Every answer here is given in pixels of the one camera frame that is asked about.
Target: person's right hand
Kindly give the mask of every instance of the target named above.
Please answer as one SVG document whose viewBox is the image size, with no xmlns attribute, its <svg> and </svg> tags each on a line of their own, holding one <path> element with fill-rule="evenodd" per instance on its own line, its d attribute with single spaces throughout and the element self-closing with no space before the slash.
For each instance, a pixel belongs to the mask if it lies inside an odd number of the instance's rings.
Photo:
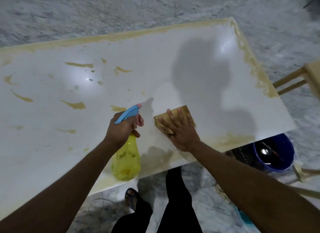
<svg viewBox="0 0 320 233">
<path fill-rule="evenodd" d="M 181 108 L 178 108 L 178 118 L 176 118 L 169 109 L 167 109 L 167 114 L 169 115 L 173 125 L 166 122 L 163 118 L 159 118 L 158 121 L 174 132 L 174 135 L 165 133 L 174 146 L 179 150 L 186 152 L 190 151 L 192 146 L 201 142 L 199 135 L 193 126 L 190 114 L 187 114 L 186 116 L 187 121 L 183 117 Z"/>
</svg>

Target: hand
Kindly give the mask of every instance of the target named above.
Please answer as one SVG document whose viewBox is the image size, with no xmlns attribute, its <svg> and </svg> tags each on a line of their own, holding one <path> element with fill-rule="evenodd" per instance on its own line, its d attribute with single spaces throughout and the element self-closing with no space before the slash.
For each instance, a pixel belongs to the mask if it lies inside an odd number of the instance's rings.
<svg viewBox="0 0 320 233">
<path fill-rule="evenodd" d="M 159 118 L 158 121 L 174 132 L 174 135 L 165 134 L 174 146 L 179 150 L 186 152 L 190 151 L 194 144 L 201 142 L 199 135 L 193 126 L 190 114 L 187 114 L 186 116 L 187 121 L 183 117 L 181 108 L 178 108 L 178 118 L 176 118 L 169 109 L 167 109 L 167 114 L 173 125 L 166 122 L 163 118 Z"/>
<path fill-rule="evenodd" d="M 122 122 L 115 124 L 115 121 L 121 116 L 123 112 L 114 114 L 114 117 L 110 120 L 110 124 L 107 130 L 104 142 L 114 145 L 116 151 L 118 151 L 128 140 L 130 133 L 132 132 L 135 137 L 139 138 L 140 134 L 135 130 L 137 128 L 137 118 L 129 117 Z M 139 115 L 140 126 L 143 126 L 143 118 Z"/>
</svg>

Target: gray floor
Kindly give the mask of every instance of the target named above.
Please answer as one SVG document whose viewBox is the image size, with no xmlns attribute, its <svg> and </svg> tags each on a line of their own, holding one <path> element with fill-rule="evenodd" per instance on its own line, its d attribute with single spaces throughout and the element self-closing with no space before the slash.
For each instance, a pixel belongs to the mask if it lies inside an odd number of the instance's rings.
<svg viewBox="0 0 320 233">
<path fill-rule="evenodd" d="M 233 16 L 271 81 L 320 55 L 320 5 L 309 0 L 0 0 L 0 47 Z M 282 96 L 298 129 L 288 133 L 296 158 L 320 168 L 320 103 L 308 86 Z M 204 232 L 246 232 L 231 204 L 199 164 L 183 167 L 194 209 Z M 148 232 L 155 232 L 167 196 L 165 173 L 140 180 L 154 206 Z M 128 185 L 88 198 L 69 232 L 109 232 L 126 213 L 121 202 Z M 320 189 L 313 180 L 310 187 Z"/>
</svg>

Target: foot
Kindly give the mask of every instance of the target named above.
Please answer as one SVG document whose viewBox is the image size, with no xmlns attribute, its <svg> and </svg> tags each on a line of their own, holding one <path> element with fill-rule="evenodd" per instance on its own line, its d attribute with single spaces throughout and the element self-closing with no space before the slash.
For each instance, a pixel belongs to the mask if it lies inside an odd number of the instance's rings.
<svg viewBox="0 0 320 233">
<path fill-rule="evenodd" d="M 138 200 L 141 200 L 139 193 L 133 188 L 129 188 L 124 195 L 126 205 L 135 211 Z"/>
</svg>

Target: wooden stool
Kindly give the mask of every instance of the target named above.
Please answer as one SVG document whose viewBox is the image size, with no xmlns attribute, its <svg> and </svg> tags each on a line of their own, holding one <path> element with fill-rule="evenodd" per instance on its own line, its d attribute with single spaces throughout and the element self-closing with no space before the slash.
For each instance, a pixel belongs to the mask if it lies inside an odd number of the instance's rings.
<svg viewBox="0 0 320 233">
<path fill-rule="evenodd" d="M 280 90 L 278 94 L 282 95 L 302 85 L 308 84 L 311 91 L 320 100 L 320 61 L 305 64 L 303 67 L 299 68 L 293 73 L 290 73 L 282 79 L 276 81 L 273 86 L 278 88 L 298 77 L 303 77 L 304 79 Z"/>
</svg>

